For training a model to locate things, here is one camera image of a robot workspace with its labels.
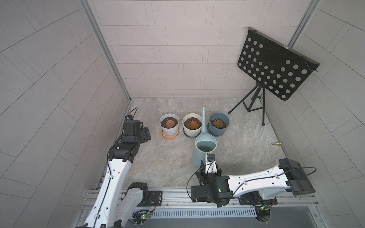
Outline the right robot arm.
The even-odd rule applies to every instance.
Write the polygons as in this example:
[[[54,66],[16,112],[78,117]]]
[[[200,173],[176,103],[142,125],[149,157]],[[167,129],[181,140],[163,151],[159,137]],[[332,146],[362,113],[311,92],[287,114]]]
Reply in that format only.
[[[315,193],[305,169],[297,161],[280,159],[278,165],[261,172],[223,176],[216,160],[208,157],[194,173],[199,185],[186,191],[192,202],[215,203],[220,208],[231,199],[245,198],[252,206],[265,209],[284,192],[294,196]]]

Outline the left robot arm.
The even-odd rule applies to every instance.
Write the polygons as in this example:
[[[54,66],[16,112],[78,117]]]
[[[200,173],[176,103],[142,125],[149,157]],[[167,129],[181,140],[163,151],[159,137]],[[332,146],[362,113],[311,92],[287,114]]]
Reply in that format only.
[[[128,222],[143,224],[162,204],[162,191],[148,190],[147,183],[134,182],[125,193],[122,187],[140,145],[151,140],[143,122],[128,116],[121,135],[108,150],[107,170],[98,197],[84,228],[124,228]]]

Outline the light blue watering can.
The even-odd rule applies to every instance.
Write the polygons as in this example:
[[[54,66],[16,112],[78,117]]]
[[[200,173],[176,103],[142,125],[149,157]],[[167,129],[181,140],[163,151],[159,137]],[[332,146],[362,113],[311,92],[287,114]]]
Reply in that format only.
[[[202,109],[202,128],[201,133],[195,139],[195,148],[192,152],[193,164],[200,168],[201,162],[205,163],[205,156],[208,153],[214,153],[217,148],[215,137],[207,133],[207,124],[205,121],[205,108]]]

